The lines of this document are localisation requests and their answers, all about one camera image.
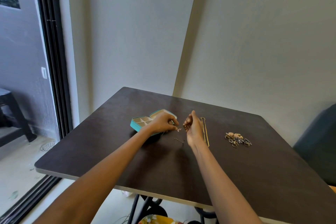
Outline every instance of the yellow floral fabric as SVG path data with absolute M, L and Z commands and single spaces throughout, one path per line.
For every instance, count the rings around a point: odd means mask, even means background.
M 143 218 L 139 224 L 183 224 L 182 222 L 174 221 L 172 218 L 161 215 L 148 215 Z

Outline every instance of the forearm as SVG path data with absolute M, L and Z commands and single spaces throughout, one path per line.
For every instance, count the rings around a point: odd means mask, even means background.
M 120 175 L 151 135 L 142 129 L 67 188 L 35 223 L 91 223 Z
M 261 223 L 257 214 L 222 170 L 204 141 L 198 140 L 192 150 L 219 223 Z

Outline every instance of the pile of rings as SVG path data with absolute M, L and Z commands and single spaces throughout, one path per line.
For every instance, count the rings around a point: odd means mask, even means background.
M 237 133 L 232 132 L 226 133 L 225 139 L 229 140 L 229 142 L 232 144 L 234 148 L 238 148 L 240 143 L 243 143 L 246 147 L 252 145 L 252 143 L 249 140 L 244 138 L 241 134 Z

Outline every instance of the teal jewelry box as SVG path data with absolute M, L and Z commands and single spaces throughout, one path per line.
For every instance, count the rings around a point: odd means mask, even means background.
M 132 118 L 131 127 L 134 130 L 136 130 L 137 132 L 139 132 L 141 128 L 143 128 L 144 126 L 146 126 L 147 124 L 149 124 L 152 120 L 155 119 L 155 117 L 158 114 L 160 114 L 162 112 L 170 113 L 171 115 L 173 115 L 175 117 L 175 119 L 177 119 L 177 116 L 174 115 L 173 113 L 171 113 L 170 111 L 167 111 L 166 109 L 160 109 L 160 110 L 157 110 L 157 111 L 153 112 L 149 117 L 147 117 L 147 116 L 140 116 L 140 117 Z

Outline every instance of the table edge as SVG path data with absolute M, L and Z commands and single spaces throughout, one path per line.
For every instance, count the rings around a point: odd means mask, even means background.
M 45 175 L 52 175 L 52 176 L 56 176 L 56 177 L 60 177 L 60 178 L 64 178 L 64 179 L 70 179 L 70 180 L 75 181 L 79 178 L 78 176 L 57 173 L 57 172 L 48 171 L 48 170 L 45 170 L 45 169 L 40 169 L 40 168 L 37 168 L 37 167 L 35 167 L 35 169 L 36 169 L 36 172 L 38 172 L 38 173 L 45 174 Z M 199 204 L 199 203 L 196 203 L 196 202 L 192 202 L 192 201 L 188 201 L 188 200 L 184 200 L 184 199 L 179 199 L 179 198 L 176 198 L 176 197 L 169 197 L 169 196 L 165 196 L 165 195 L 161 195 L 161 194 L 147 192 L 147 191 L 144 191 L 144 190 L 132 189 L 132 188 L 123 187 L 123 186 L 119 186 L 119 185 L 115 185 L 114 189 L 124 190 L 124 191 L 127 191 L 127 192 L 133 192 L 135 194 L 140 194 L 140 195 L 144 195 L 144 196 L 148 196 L 148 197 L 154 197 L 154 198 L 160 198 L 160 199 L 163 199 L 163 200 L 167 200 L 167 201 L 171 201 L 171 202 L 175 202 L 175 203 L 179 203 L 179 204 L 183 204 L 183 205 L 190 205 L 190 206 L 193 206 L 193 207 L 203 208 L 203 209 L 206 209 L 208 211 L 213 211 L 212 205 Z M 268 219 L 268 218 L 264 218 L 264 217 L 260 217 L 260 216 L 258 216 L 258 217 L 260 218 L 260 220 L 263 223 L 266 223 L 266 224 L 290 224 L 288 222 Z

